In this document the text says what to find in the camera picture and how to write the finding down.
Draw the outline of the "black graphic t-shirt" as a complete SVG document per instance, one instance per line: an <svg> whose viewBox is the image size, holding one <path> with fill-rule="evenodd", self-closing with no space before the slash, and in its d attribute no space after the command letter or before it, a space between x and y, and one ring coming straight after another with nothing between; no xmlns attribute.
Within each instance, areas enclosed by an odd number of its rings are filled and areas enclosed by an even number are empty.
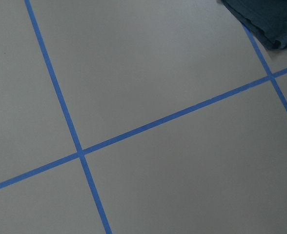
<svg viewBox="0 0 287 234"><path fill-rule="evenodd" d="M287 49L287 0L223 0L222 3L266 49Z"/></svg>

